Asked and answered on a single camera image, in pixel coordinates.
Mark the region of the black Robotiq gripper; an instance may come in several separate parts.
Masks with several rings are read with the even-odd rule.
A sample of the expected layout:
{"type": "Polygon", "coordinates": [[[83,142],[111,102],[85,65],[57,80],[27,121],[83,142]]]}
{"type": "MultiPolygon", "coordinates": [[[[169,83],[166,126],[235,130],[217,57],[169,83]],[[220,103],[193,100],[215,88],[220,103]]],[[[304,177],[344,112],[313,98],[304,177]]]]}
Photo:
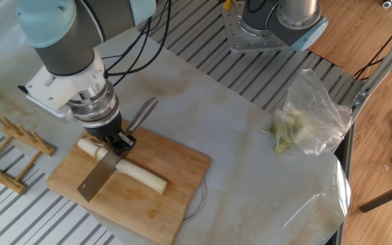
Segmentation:
{"type": "Polygon", "coordinates": [[[120,158],[125,158],[131,148],[135,146],[137,140],[131,136],[127,135],[121,128],[122,116],[120,113],[111,120],[100,127],[87,128],[87,133],[96,137],[98,140],[105,142],[105,144],[120,158]]]}

